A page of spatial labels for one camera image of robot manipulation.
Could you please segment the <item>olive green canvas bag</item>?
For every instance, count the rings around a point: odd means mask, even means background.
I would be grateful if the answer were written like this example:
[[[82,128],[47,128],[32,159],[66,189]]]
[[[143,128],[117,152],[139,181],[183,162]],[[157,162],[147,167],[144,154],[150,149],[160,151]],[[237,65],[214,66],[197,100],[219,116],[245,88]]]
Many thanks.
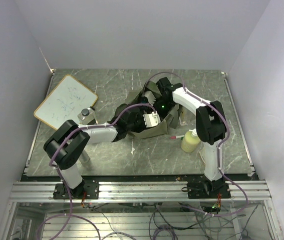
[[[163,96],[157,84],[155,82],[150,81],[144,84],[142,90],[130,91],[124,103],[127,105],[147,103],[147,101],[143,99],[143,94],[146,91],[152,91],[156,99]],[[161,123],[158,126],[146,128],[140,133],[129,131],[128,135],[137,139],[146,139],[146,138],[157,137],[160,135],[166,135],[168,134],[168,128],[173,128],[173,129],[177,128],[181,109],[182,109],[181,105],[175,104],[175,106],[169,111],[167,116],[160,116]]]

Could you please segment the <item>clear square bottle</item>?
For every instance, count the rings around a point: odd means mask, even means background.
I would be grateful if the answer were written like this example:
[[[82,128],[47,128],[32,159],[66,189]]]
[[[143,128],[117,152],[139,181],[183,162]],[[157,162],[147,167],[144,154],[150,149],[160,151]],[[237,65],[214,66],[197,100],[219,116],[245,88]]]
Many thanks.
[[[96,113],[93,107],[82,109],[77,117],[78,117],[79,123],[82,125],[97,124]]]

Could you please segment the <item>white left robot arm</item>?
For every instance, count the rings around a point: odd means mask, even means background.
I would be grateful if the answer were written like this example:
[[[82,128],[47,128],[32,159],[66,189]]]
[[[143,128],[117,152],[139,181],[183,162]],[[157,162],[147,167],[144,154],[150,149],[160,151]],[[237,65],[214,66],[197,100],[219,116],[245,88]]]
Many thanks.
[[[117,142],[129,131],[144,130],[143,114],[149,106],[145,103],[122,104],[118,107],[122,111],[103,124],[79,125],[67,120],[45,142],[43,149],[50,158],[49,166],[56,169],[71,198],[77,199],[85,191],[85,181],[79,173],[77,161],[86,145]]]

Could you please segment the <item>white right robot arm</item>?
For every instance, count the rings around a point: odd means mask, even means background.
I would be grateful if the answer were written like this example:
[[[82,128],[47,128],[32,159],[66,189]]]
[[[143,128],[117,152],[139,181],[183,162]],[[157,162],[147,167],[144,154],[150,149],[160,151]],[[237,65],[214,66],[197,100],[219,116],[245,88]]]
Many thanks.
[[[167,77],[158,80],[156,85],[166,103],[179,104],[195,115],[196,133],[203,142],[205,161],[202,192],[208,198],[215,197],[225,182],[221,163],[222,144],[229,137],[222,104],[195,95],[181,83],[172,84]]]

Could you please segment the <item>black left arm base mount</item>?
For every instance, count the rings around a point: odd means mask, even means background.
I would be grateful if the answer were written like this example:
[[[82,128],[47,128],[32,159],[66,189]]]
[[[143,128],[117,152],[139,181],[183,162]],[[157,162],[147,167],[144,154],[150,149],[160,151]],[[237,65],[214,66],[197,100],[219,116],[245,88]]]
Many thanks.
[[[82,181],[75,189],[70,188],[70,194],[72,199],[85,199],[85,200],[97,200],[99,197],[99,184],[94,180],[92,182]],[[66,200],[69,199],[69,193],[66,186],[63,183],[55,185],[53,192],[54,200]]]

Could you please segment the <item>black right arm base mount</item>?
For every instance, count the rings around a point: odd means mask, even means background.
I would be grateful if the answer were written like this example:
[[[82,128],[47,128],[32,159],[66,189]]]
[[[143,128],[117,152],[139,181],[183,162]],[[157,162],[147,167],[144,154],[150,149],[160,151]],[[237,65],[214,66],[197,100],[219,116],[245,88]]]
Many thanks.
[[[229,185],[225,182],[214,184],[208,181],[188,182],[181,189],[187,193],[189,199],[229,199],[231,197]]]

